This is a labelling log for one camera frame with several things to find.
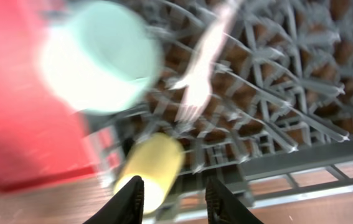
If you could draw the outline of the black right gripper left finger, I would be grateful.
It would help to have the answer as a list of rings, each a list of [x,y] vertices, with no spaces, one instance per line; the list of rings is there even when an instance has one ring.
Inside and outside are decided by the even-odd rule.
[[[142,224],[143,208],[144,181],[136,175],[83,224]]]

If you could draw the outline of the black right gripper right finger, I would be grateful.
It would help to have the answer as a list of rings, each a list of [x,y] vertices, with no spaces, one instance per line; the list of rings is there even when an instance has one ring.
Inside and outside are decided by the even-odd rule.
[[[263,224],[223,183],[210,178],[205,189],[208,224]]]

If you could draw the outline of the yellow plastic cup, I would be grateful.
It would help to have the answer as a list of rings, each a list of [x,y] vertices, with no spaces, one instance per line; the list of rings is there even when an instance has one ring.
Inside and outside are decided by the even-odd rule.
[[[131,148],[114,192],[120,191],[132,177],[140,176],[144,181],[143,213],[152,213],[164,202],[182,169],[184,159],[184,148],[178,140],[163,133],[155,133]]]

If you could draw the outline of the white plastic fork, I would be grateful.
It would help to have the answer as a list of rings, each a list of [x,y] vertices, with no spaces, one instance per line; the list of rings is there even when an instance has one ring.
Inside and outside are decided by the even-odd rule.
[[[169,85],[184,89],[175,120],[194,122],[206,109],[212,94],[211,76],[244,0],[229,0],[214,7],[215,19],[201,35],[183,76]]]

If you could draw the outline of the green bowl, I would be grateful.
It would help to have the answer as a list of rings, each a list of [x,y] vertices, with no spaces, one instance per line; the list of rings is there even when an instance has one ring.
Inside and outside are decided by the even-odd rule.
[[[75,111],[132,108],[158,81],[161,44],[136,12],[112,1],[82,1],[55,12],[37,65],[53,95]]]

